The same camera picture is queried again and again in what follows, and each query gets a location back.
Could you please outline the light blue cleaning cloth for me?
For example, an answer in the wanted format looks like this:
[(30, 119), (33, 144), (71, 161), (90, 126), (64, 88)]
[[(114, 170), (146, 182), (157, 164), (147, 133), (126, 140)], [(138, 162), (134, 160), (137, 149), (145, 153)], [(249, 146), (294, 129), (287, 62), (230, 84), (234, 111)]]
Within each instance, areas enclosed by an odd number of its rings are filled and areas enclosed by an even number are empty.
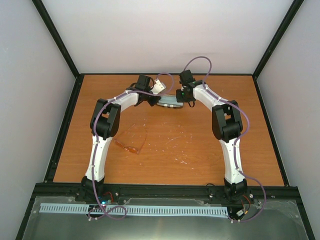
[(157, 104), (160, 106), (167, 106), (167, 107), (171, 107), (171, 108), (181, 106), (177, 102), (177, 99), (175, 96), (162, 96)]

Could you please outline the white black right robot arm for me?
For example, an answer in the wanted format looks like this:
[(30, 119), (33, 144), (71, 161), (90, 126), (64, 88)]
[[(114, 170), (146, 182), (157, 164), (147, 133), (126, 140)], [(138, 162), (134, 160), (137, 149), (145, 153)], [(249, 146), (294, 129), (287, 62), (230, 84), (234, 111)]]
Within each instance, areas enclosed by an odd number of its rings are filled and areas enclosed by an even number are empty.
[(179, 74), (179, 83), (181, 89), (176, 90), (178, 102), (194, 104), (200, 101), (211, 111), (212, 132), (220, 142), (224, 158), (224, 194), (228, 201), (234, 201), (248, 187), (241, 163), (240, 136), (243, 123), (238, 103), (220, 97), (203, 80), (195, 80), (190, 70)]

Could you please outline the plaid glasses case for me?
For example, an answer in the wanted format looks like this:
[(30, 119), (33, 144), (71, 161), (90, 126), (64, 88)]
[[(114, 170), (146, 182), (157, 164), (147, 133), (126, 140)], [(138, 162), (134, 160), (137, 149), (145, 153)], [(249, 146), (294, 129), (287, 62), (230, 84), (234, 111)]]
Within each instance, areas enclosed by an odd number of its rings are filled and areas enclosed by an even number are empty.
[(177, 98), (175, 95), (166, 94), (161, 96), (156, 105), (164, 108), (181, 109), (183, 108), (184, 103), (177, 102)]

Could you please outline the orange sunglasses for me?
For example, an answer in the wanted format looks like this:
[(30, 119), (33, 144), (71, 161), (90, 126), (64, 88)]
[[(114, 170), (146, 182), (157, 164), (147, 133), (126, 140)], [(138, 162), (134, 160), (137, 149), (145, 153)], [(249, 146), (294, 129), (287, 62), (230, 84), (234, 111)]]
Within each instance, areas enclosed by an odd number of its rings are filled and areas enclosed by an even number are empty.
[(129, 128), (118, 134), (113, 142), (120, 148), (133, 154), (139, 154), (147, 140), (145, 124), (132, 124)]

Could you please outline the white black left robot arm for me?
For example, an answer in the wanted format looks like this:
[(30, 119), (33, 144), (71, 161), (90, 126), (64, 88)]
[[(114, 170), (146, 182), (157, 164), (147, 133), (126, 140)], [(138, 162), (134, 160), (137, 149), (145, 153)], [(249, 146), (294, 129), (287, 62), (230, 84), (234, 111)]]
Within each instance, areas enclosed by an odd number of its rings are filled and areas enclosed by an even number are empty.
[(90, 120), (92, 150), (88, 168), (81, 180), (86, 195), (92, 201), (99, 201), (104, 195), (105, 163), (110, 144), (119, 130), (121, 112), (144, 101), (154, 106), (165, 89), (165, 84), (159, 79), (139, 75), (137, 82), (120, 95), (97, 100)]

